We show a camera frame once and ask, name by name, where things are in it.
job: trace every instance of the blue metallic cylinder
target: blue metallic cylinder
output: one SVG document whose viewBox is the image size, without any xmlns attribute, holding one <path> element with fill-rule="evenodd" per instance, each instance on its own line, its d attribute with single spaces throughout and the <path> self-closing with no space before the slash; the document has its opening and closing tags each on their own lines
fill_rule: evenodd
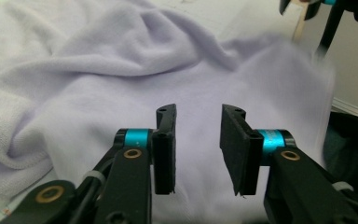
<svg viewBox="0 0 358 224">
<path fill-rule="evenodd" d="M 128 129 L 124 139 L 124 147 L 142 147 L 147 149 L 148 129 Z"/>
<path fill-rule="evenodd" d="M 274 152 L 277 147 L 285 147 L 284 138 L 278 130 L 257 130 L 264 136 L 263 156 L 261 165 L 269 166 L 269 155 Z"/>
</svg>

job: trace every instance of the towel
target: towel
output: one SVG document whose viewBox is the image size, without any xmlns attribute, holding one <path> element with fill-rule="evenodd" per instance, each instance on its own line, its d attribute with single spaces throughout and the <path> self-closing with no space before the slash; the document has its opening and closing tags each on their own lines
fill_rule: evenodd
<svg viewBox="0 0 358 224">
<path fill-rule="evenodd" d="M 177 105 L 176 193 L 153 195 L 168 223 L 265 220 L 235 197 L 219 148 L 222 104 L 255 129 L 287 129 L 317 162 L 334 69 L 276 35 L 217 41 L 144 0 L 12 0 L 0 5 L 0 206 L 52 167 L 78 185 L 120 128 L 156 128 Z"/>
</svg>

